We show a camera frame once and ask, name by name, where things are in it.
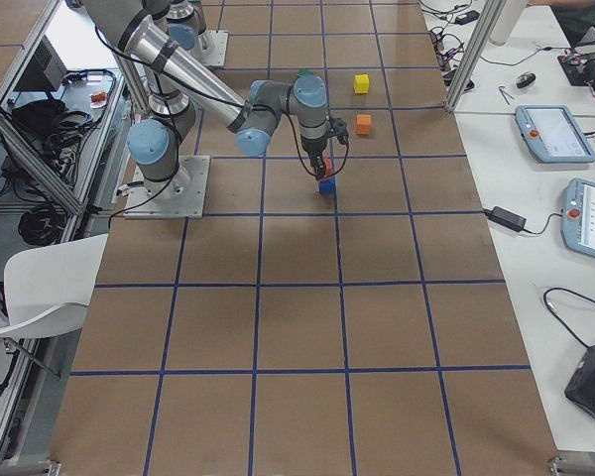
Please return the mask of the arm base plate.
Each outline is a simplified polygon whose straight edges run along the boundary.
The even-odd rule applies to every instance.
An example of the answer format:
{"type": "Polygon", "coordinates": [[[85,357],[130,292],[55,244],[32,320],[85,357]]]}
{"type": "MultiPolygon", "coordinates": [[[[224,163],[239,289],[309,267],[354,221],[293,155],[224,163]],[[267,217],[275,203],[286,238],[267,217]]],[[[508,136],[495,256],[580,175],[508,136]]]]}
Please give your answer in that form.
{"type": "Polygon", "coordinates": [[[132,187],[123,216],[129,219],[201,218],[209,175],[209,156],[179,157],[179,169],[168,187],[156,195],[163,183],[147,181],[132,187]]]}
{"type": "Polygon", "coordinates": [[[209,68],[224,68],[229,32],[206,30],[199,37],[200,62],[209,68]]]}

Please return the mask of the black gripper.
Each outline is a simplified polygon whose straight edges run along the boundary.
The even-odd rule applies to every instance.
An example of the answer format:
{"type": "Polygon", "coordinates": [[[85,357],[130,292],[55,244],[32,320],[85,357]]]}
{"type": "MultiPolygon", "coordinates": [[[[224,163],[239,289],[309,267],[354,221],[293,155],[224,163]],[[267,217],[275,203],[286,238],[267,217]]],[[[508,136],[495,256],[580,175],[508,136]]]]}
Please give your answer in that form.
{"type": "Polygon", "coordinates": [[[327,171],[326,158],[323,152],[327,147],[328,138],[323,135],[317,138],[309,138],[301,135],[300,142],[303,150],[307,153],[312,174],[315,178],[325,177],[327,171]]]}

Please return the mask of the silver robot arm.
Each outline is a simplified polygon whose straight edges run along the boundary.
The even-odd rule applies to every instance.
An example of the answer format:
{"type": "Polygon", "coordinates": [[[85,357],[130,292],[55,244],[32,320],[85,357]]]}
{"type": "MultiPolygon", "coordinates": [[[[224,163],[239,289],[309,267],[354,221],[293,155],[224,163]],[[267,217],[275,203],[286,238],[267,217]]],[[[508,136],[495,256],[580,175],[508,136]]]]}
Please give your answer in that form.
{"type": "Polygon", "coordinates": [[[143,6],[155,23],[194,58],[205,62],[213,48],[207,32],[202,2],[197,0],[147,0],[143,6]]]}
{"type": "Polygon", "coordinates": [[[257,80],[240,97],[197,58],[194,29],[169,17],[168,1],[86,1],[83,4],[103,45],[117,58],[138,63],[148,75],[151,115],[131,127],[127,146],[141,174],[140,201],[131,211],[147,217],[194,215],[203,208],[207,160],[182,157],[179,147],[195,121],[193,107],[212,112],[235,135],[246,156],[263,157],[282,118],[291,123],[302,165],[318,181],[335,172],[324,156],[332,137],[346,140],[345,124],[327,114],[324,81],[309,73],[291,83],[257,80]]]}

